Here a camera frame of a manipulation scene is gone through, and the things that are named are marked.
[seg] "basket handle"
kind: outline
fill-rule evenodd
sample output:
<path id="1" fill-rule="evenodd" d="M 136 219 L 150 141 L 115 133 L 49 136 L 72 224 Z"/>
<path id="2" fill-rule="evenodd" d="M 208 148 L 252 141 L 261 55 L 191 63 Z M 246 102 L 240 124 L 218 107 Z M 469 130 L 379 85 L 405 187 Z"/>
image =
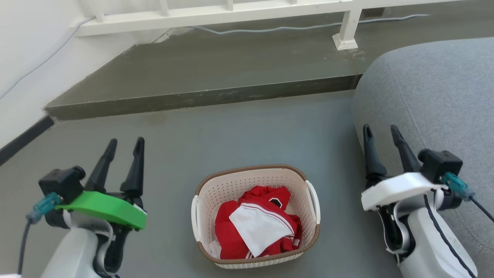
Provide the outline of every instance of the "basket handle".
<path id="1" fill-rule="evenodd" d="M 195 195 L 194 199 L 192 199 L 192 207 L 190 209 L 190 217 L 192 221 L 192 232 L 194 233 L 194 237 L 196 241 L 201 241 L 201 230 L 199 228 L 199 223 L 201 222 L 199 219 L 199 214 L 197 213 L 197 204 L 199 202 L 199 196 Z"/>
<path id="2" fill-rule="evenodd" d="M 308 185 L 308 192 L 309 192 L 309 199 L 311 200 L 311 203 L 312 203 L 312 212 L 315 213 L 314 216 L 314 221 L 316 222 L 316 224 L 320 224 L 321 223 L 321 208 L 319 206 L 319 199 L 317 198 L 317 193 L 316 193 L 316 190 L 314 189 L 314 187 L 312 186 L 312 184 L 310 183 L 310 181 L 305 181 Z"/>

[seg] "white fabric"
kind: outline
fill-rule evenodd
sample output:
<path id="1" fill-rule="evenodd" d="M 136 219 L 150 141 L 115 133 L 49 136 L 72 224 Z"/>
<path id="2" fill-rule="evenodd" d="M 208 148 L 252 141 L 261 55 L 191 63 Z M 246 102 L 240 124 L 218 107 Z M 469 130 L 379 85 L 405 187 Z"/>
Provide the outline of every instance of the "white fabric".
<path id="1" fill-rule="evenodd" d="M 229 219 L 254 258 L 278 239 L 295 234 L 285 218 L 256 204 L 242 203 Z"/>
<path id="2" fill-rule="evenodd" d="M 219 259 L 221 255 L 221 245 L 219 245 L 218 240 L 211 241 L 209 247 L 211 248 L 211 256 Z"/>

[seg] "black baseboard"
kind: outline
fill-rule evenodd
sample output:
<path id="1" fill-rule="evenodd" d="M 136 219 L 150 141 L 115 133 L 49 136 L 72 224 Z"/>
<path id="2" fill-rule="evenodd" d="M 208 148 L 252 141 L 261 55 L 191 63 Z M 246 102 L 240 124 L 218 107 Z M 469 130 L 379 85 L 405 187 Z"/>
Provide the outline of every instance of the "black baseboard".
<path id="1" fill-rule="evenodd" d="M 5 147 L 0 149 L 0 166 L 7 162 L 14 154 L 20 151 L 22 148 L 27 146 L 36 137 L 41 135 L 47 129 L 52 127 L 55 123 L 53 120 L 45 116 L 39 122 L 35 123 L 32 127 L 26 130 L 19 137 L 14 139 L 12 142 L 7 144 Z"/>

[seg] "white wall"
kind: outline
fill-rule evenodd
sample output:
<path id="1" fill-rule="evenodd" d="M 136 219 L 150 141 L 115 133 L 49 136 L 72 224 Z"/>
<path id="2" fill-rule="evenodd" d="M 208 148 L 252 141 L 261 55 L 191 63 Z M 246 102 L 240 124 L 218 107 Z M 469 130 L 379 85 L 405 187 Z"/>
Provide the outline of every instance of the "white wall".
<path id="1" fill-rule="evenodd" d="M 110 11 L 154 10 L 156 1 L 109 0 Z M 79 0 L 0 0 L 0 94 L 50 54 L 88 15 Z M 164 30 L 72 38 L 0 100 L 0 148 L 44 116 L 42 107 L 134 44 Z"/>

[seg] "gray cable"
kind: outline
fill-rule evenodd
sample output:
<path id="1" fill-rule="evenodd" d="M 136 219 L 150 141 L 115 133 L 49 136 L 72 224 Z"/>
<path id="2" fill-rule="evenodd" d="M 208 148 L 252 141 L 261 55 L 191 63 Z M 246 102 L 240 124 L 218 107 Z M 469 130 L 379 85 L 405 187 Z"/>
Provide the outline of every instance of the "gray cable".
<path id="1" fill-rule="evenodd" d="M 22 275 L 22 267 L 24 265 L 24 251 L 26 250 L 26 241 L 28 239 L 29 227 L 31 227 L 32 220 L 28 219 L 26 227 L 24 228 L 24 234 L 22 235 L 21 251 L 19 252 L 19 264 L 17 265 L 17 274 Z"/>
<path id="2" fill-rule="evenodd" d="M 485 213 L 485 214 L 487 215 L 487 217 L 489 217 L 489 219 L 490 219 L 492 222 L 494 222 L 494 216 L 493 216 L 492 214 L 490 214 L 490 213 L 487 211 L 487 209 L 485 209 L 485 207 L 483 207 L 483 206 L 479 203 L 479 201 L 477 201 L 477 199 L 475 199 L 473 196 L 470 196 L 470 198 L 469 198 L 469 199 L 470 199 L 470 200 L 472 200 L 472 202 L 473 202 L 475 205 L 477 205 L 477 207 L 479 207 L 479 209 L 480 209 L 483 213 Z"/>
<path id="3" fill-rule="evenodd" d="M 34 69 L 30 70 L 29 72 L 27 72 L 26 74 L 24 74 L 21 78 L 17 79 L 17 81 L 15 81 L 3 94 L 0 95 L 0 100 L 6 96 L 8 93 L 10 93 L 10 91 L 19 83 L 21 82 L 21 80 L 23 80 L 26 76 L 30 75 L 32 72 L 34 72 L 35 70 L 39 69 L 39 67 L 43 66 L 46 62 L 48 62 L 48 60 L 50 60 L 53 56 L 55 56 L 56 53 L 58 53 L 60 51 L 60 49 L 62 49 L 68 42 L 69 40 L 74 36 L 74 33 L 77 31 L 77 29 L 79 29 L 79 27 L 88 22 L 89 20 L 92 20 L 92 18 L 88 18 L 84 21 L 82 21 L 81 23 L 79 23 L 75 28 L 74 30 L 72 31 L 72 33 L 67 37 L 67 39 L 65 40 L 65 42 L 59 47 L 57 48 L 57 50 L 55 50 L 55 52 L 53 52 L 52 54 L 50 54 L 50 56 L 48 56 L 47 58 L 45 58 L 45 60 L 43 60 L 43 62 L 41 62 L 39 65 L 37 65 Z"/>
<path id="4" fill-rule="evenodd" d="M 371 23 L 371 22 L 379 22 L 379 21 L 397 21 L 397 20 L 405 20 L 413 17 L 418 17 L 418 16 L 428 16 L 429 14 L 412 14 L 404 17 L 389 17 L 389 18 L 376 18 L 376 19 L 366 19 L 366 20 L 361 20 L 359 23 Z M 189 28 L 193 29 L 199 29 L 207 32 L 211 32 L 213 34 L 217 35 L 226 35 L 226 34 L 231 34 L 231 33 L 266 33 L 266 32 L 273 32 L 273 31 L 278 31 L 278 30 L 310 30 L 310 29 L 316 29 L 316 28 L 324 28 L 324 27 L 330 27 L 330 26 L 338 26 L 341 25 L 341 22 L 336 22 L 336 23 L 330 23 L 330 24 L 325 24 L 325 25 L 316 25 L 316 26 L 309 26 L 309 27 L 287 27 L 287 26 L 282 26 L 282 27 L 277 27 L 273 29 L 263 29 L 263 30 L 244 30 L 244 29 L 238 29 L 238 30 L 229 30 L 229 31 L 215 31 L 211 30 L 202 26 L 189 26 Z"/>

